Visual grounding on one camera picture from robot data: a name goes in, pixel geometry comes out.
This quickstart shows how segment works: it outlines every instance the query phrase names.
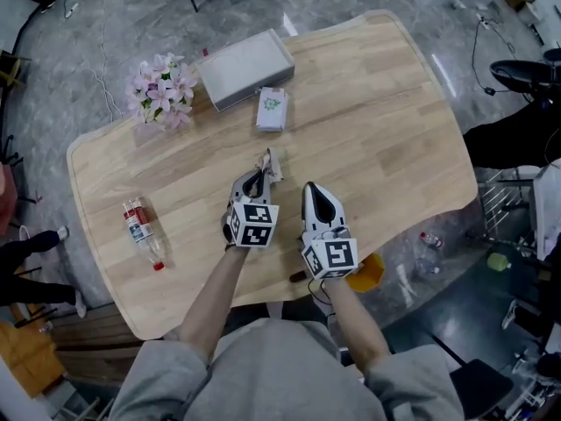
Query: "plastic bottle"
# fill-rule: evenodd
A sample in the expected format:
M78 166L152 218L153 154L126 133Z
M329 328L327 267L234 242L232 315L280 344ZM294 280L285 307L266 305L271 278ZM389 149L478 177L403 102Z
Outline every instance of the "plastic bottle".
M415 259L415 270L420 276L438 275L440 273L439 264L426 257Z
M40 333L48 333L53 330L53 323L47 321L44 325L39 328Z
M427 232L421 232L421 240L428 246L433 246L435 248L440 248L443 244L443 241L436 235Z
M160 271L164 267L160 243L148 223L142 203L139 198L134 198L123 203L123 206L124 219L138 250L152 263L155 271Z
M499 253L491 253L487 258L487 266L494 271L500 272L512 267L512 264L508 261L507 256Z

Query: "bottle label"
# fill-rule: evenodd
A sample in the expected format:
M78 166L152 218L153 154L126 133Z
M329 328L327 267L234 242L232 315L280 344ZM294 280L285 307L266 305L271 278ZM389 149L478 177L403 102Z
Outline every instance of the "bottle label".
M131 232L132 239L139 243L140 240L146 239L154 234L152 227L146 220L146 214L142 207L136 207L124 214L126 224Z

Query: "small white box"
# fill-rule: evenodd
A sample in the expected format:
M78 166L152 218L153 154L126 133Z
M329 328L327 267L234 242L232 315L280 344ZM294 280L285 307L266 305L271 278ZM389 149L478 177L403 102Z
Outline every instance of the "small white box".
M284 89L263 88L257 109L259 131L284 131L287 124L288 94Z
M273 238L279 206L235 202L228 219L237 246L266 248Z

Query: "gray sleeve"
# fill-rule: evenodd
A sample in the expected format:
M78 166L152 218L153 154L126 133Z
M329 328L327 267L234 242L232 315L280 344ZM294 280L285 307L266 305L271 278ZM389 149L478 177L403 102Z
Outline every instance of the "gray sleeve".
M124 380L110 421L161 420L196 397L208 378L207 364L177 341L147 341Z
M365 384L393 419L464 419L438 346L421 346L384 359L366 372Z

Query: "crumpled paper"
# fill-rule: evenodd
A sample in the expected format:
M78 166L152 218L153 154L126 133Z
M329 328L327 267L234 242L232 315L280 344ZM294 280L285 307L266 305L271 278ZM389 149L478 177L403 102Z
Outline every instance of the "crumpled paper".
M279 162L279 155L274 148L267 148L266 153L263 154L258 161L258 165L263 173L269 175L271 183L282 181L281 163Z

